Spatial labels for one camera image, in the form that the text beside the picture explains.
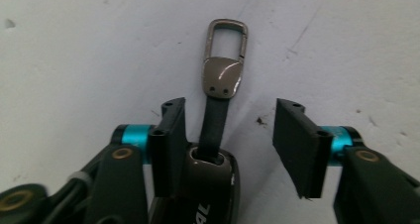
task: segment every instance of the brass screw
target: brass screw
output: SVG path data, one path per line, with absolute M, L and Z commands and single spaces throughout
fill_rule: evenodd
M 368 162 L 378 162 L 379 161 L 379 157 L 375 153 L 372 153 L 372 152 L 368 152 L 368 151 L 357 151 L 356 152 L 356 155 L 360 159 L 365 160 L 365 161 L 368 161 Z
M 30 190 L 19 190 L 10 193 L 0 200 L 0 211 L 10 211 L 25 205 L 34 194 Z
M 133 150 L 129 148 L 121 148 L 112 153 L 112 157 L 116 160 L 125 159 L 133 154 Z

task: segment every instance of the metal clasp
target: metal clasp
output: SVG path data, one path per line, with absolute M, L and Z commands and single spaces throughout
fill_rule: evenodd
M 242 34 L 238 59 L 211 56 L 213 35 L 216 29 L 230 29 Z M 207 96 L 228 99 L 236 94 L 242 78 L 247 37 L 248 28 L 242 22 L 217 19 L 210 23 L 202 73 L 203 90 Z

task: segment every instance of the key fob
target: key fob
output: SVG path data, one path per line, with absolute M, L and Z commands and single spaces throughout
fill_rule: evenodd
M 220 150 L 220 162 L 213 164 L 197 159 L 196 151 L 192 146 L 186 152 L 178 193 L 154 200 L 151 223 L 236 223 L 240 178 L 235 157 Z

